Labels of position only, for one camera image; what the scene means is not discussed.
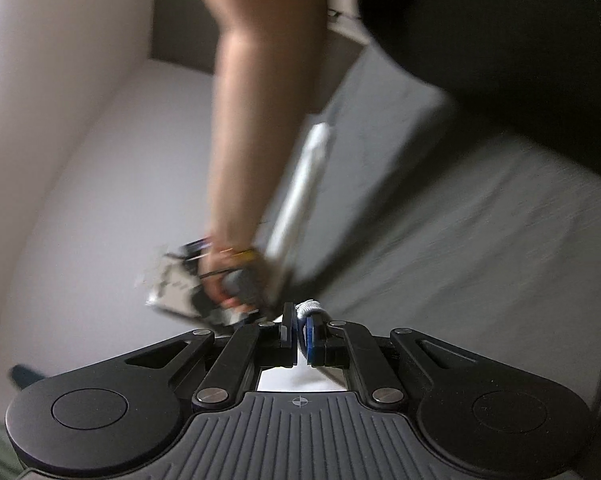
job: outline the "forearm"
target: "forearm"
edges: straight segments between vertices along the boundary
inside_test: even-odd
[[[321,40],[315,27],[273,39],[241,31],[222,36],[209,228],[223,245],[244,248],[253,239],[307,110]]]

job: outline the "black pants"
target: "black pants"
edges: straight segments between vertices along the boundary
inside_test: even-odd
[[[601,174],[601,0],[359,0],[395,62]]]

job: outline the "white tube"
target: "white tube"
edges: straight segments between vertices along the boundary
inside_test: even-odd
[[[316,124],[307,135],[300,159],[282,203],[276,224],[264,251],[271,269],[266,295],[276,302],[293,264],[298,243],[314,207],[318,186],[325,173],[331,151],[331,128],[327,123]]]

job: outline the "black gripper pad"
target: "black gripper pad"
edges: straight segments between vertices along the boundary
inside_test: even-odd
[[[248,392],[235,408],[197,415],[164,455],[116,478],[474,480],[436,459],[402,415],[369,410],[352,392]]]

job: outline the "white wall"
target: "white wall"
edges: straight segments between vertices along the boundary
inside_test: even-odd
[[[0,417],[16,363],[47,374],[190,330],[136,280],[204,234],[212,77],[148,60],[76,150],[21,255],[0,329]]]
[[[45,193],[150,27],[151,0],[0,0],[0,313]]]

